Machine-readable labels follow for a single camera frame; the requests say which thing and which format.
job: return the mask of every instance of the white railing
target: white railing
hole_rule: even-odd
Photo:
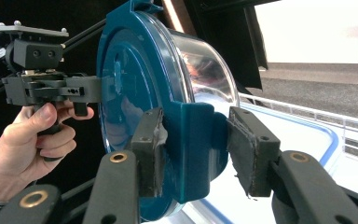
[[[334,127],[340,133],[343,142],[343,151],[358,159],[358,118],[339,115],[327,111],[308,108],[301,105],[292,105],[262,97],[240,93],[243,103],[266,106],[270,109],[301,118],[311,119]]]

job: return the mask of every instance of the wall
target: wall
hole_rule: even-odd
[[[282,0],[256,12],[270,63],[358,63],[358,1]]]

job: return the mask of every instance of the black handle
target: black handle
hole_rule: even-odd
[[[34,112],[36,112],[38,109],[40,109],[44,104],[41,105],[34,105]],[[38,136],[45,135],[45,134],[55,134],[58,133],[61,130],[60,123],[56,120],[53,124],[53,126],[49,127],[48,129],[38,133]],[[57,161],[61,159],[62,157],[58,158],[50,158],[50,157],[44,157],[43,160],[45,161]]]

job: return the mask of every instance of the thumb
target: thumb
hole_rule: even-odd
[[[17,136],[19,139],[29,138],[35,134],[51,127],[57,119],[57,111],[54,105],[46,103],[38,109],[29,119],[17,126]]]

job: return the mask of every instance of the hand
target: hand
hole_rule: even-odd
[[[57,108],[47,103],[35,113],[31,106],[22,108],[0,137],[0,201],[8,201],[61,161],[44,161],[43,157],[64,157],[76,147],[75,130],[62,122],[71,117],[90,119],[94,111],[88,108],[88,112],[86,117],[77,117],[68,101],[57,103]],[[58,133],[37,136],[56,120],[61,125]]]

